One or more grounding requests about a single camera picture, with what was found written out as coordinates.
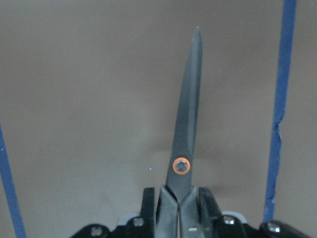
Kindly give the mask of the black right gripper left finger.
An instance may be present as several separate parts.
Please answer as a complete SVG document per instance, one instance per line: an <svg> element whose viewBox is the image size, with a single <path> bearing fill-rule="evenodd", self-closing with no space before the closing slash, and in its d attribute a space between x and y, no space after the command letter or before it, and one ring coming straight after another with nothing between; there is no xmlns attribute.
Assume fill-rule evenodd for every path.
<svg viewBox="0 0 317 238"><path fill-rule="evenodd" d="M143 219L141 226L142 238L153 238L155 236L155 188L148 187L143 191L140 216Z"/></svg>

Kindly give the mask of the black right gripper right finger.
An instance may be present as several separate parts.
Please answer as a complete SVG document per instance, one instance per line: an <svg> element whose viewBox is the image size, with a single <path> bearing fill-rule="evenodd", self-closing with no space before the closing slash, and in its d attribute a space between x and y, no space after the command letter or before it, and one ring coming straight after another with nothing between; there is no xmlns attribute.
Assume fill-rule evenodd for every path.
<svg viewBox="0 0 317 238"><path fill-rule="evenodd" d="M217 238L217 221L222 213L212 192L206 187L199 187L199 212L204 237Z"/></svg>

